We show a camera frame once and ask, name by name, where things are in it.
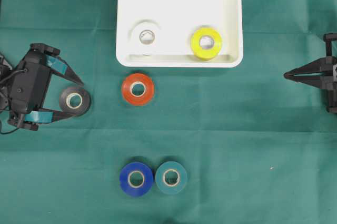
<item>white tray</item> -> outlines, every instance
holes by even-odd
[[[204,26],[223,41],[209,61],[194,56],[190,46]],[[140,42],[144,30],[154,33],[150,45]],[[118,0],[116,57],[135,67],[235,67],[243,58],[241,0]]]

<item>orange tape roll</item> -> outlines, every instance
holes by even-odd
[[[132,89],[136,84],[143,85],[144,92],[140,95],[132,93]],[[132,74],[129,75],[122,84],[123,98],[131,105],[145,105],[149,102],[154,95],[154,84],[150,77],[144,74]]]

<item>cable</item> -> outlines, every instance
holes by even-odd
[[[9,131],[9,132],[2,132],[2,131],[1,131],[1,128],[2,128],[2,122],[0,121],[0,134],[1,134],[1,135],[14,133],[15,131],[19,130],[19,128],[16,128],[16,129],[11,130],[11,131]]]
[[[16,71],[13,71],[9,76],[3,78],[1,81],[0,81],[0,84],[2,84],[3,82],[7,81],[8,79],[12,78],[14,75],[16,75],[17,73],[21,73],[21,72],[26,72],[26,69],[24,70],[16,70]]]
[[[8,109],[0,109],[0,111],[9,111],[9,110],[8,110]],[[18,130],[19,128],[16,128],[16,129],[11,130],[11,131],[9,131],[9,132],[2,132],[1,129],[2,129],[2,121],[0,120],[0,134],[1,134],[1,135],[14,133],[14,132],[15,132],[16,130]]]

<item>electrical tape roll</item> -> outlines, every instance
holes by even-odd
[[[212,38],[214,44],[210,49],[204,49],[200,45],[200,39],[202,37]],[[216,57],[222,48],[222,39],[220,34],[209,27],[203,27],[197,30],[191,38],[191,49],[194,55],[202,60],[208,61]]]
[[[170,171],[177,173],[177,180],[174,184],[169,184],[165,180],[166,173]],[[156,184],[164,194],[174,195],[181,192],[185,188],[187,180],[186,170],[177,162],[165,162],[156,171]]]
[[[80,97],[80,104],[77,106],[71,106],[70,104],[70,100],[74,96]],[[70,86],[61,93],[58,103],[62,111],[80,116],[89,110],[91,98],[89,93],[82,87]]]
[[[143,182],[139,186],[134,186],[130,177],[133,172],[138,172],[142,175]],[[140,197],[146,194],[153,184],[153,175],[151,169],[141,162],[132,162],[126,165],[120,174],[120,185],[122,190],[132,196]]]
[[[143,43],[141,40],[142,33],[149,31],[153,35],[150,43]],[[159,26],[153,22],[144,21],[137,24],[131,32],[131,47],[133,53],[142,55],[155,54],[160,47],[161,30]]]
[[[144,86],[143,94],[137,96],[132,93],[132,88],[136,84]],[[123,98],[132,105],[145,105],[148,103],[154,95],[154,84],[150,77],[144,74],[132,74],[129,75],[122,84]]]

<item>green tablecloth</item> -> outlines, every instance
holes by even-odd
[[[337,118],[319,89],[283,73],[325,56],[337,0],[242,0],[244,59],[234,69],[128,68],[115,57],[117,0],[2,0],[0,50],[13,64],[33,42],[61,49],[86,83],[80,118],[0,138],[0,222],[334,223]],[[134,72],[154,100],[121,96]],[[52,78],[45,107],[70,82]],[[4,128],[7,113],[2,113]],[[185,166],[175,196],[119,186],[130,161]]]

